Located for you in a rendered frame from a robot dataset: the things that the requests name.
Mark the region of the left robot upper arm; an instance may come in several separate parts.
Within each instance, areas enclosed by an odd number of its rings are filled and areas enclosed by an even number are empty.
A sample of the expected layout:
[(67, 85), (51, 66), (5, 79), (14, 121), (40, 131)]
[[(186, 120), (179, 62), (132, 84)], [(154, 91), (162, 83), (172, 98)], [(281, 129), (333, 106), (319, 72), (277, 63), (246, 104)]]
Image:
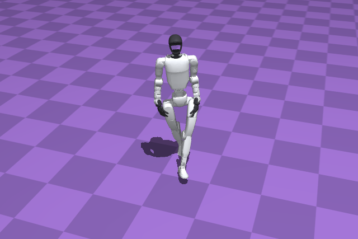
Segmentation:
[(195, 55), (188, 55), (190, 64), (190, 77), (189, 81), (190, 83), (198, 83), (198, 77), (197, 77), (197, 70), (198, 70), (198, 61), (197, 57)]

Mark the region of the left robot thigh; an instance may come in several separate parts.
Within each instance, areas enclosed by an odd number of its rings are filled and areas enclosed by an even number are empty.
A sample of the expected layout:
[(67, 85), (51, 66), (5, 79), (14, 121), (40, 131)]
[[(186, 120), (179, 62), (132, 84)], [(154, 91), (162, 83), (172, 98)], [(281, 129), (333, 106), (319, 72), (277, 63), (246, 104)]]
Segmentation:
[(185, 130), (181, 133), (181, 139), (185, 140), (187, 136), (192, 137), (192, 133), (194, 131), (196, 119), (197, 119), (197, 112), (194, 114), (193, 117), (190, 117), (192, 114), (192, 110), (194, 109), (194, 98), (193, 97), (187, 97), (187, 116), (186, 116), (186, 127)]

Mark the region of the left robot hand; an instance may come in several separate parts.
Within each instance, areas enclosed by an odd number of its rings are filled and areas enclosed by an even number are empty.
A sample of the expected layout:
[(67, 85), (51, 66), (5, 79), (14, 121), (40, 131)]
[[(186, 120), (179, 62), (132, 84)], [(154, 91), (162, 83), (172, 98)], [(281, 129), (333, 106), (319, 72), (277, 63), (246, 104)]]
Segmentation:
[(192, 112), (190, 112), (190, 114), (192, 114), (190, 117), (193, 117), (194, 116), (194, 114), (198, 111), (198, 109), (199, 109), (199, 104), (200, 103), (198, 103), (198, 98), (196, 97), (196, 98), (194, 98), (194, 109), (192, 110)]

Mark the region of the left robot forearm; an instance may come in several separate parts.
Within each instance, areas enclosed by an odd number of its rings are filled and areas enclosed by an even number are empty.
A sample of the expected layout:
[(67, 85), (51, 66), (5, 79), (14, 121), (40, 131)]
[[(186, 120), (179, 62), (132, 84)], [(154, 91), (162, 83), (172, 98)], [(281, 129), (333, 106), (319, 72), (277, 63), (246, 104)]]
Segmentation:
[(193, 91), (193, 95), (194, 95), (194, 98), (198, 98), (198, 103), (201, 101), (201, 98), (200, 98), (200, 90), (199, 90), (199, 78), (198, 78), (198, 83), (193, 83), (191, 85), (192, 87), (192, 91)]

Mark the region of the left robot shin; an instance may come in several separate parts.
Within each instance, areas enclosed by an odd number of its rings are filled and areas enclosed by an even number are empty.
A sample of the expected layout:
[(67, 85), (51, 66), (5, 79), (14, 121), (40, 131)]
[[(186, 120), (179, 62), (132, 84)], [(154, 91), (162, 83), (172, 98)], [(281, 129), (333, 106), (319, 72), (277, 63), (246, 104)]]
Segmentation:
[(191, 136), (187, 136), (185, 140), (181, 141), (181, 165), (180, 169), (185, 168), (187, 156), (189, 155), (191, 147)]

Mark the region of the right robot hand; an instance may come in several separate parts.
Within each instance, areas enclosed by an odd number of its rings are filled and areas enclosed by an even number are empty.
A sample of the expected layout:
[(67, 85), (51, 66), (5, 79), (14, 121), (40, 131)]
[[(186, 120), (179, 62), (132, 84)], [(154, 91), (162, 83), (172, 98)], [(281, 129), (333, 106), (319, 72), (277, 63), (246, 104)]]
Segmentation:
[[(164, 116), (164, 117), (168, 117), (166, 114), (169, 114), (169, 113), (166, 112), (166, 111), (163, 109), (163, 107), (161, 106), (161, 105), (162, 105), (161, 100), (158, 100), (157, 102), (158, 102), (158, 105), (156, 105), (156, 107), (157, 107), (157, 109), (158, 109), (160, 115), (162, 115), (162, 116)], [(166, 113), (166, 114), (165, 114), (165, 113)]]

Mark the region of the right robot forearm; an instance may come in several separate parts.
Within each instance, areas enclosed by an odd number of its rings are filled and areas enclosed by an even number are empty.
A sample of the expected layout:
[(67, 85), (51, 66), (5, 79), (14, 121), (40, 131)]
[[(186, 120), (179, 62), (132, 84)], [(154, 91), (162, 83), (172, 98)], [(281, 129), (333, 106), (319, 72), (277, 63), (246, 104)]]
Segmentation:
[(161, 86), (156, 85), (156, 78), (154, 80), (154, 103), (158, 105), (158, 100), (161, 100)]

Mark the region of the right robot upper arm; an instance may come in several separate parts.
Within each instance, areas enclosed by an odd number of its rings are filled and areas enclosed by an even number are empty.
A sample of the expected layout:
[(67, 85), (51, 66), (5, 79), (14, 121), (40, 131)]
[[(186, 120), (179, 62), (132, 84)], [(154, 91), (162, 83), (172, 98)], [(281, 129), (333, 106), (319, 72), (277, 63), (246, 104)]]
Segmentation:
[(156, 85), (161, 86), (163, 85), (163, 78), (162, 78), (162, 73), (163, 73), (163, 67), (165, 66), (165, 59), (164, 58), (158, 58), (156, 60), (156, 68), (155, 68), (155, 74), (156, 74)]

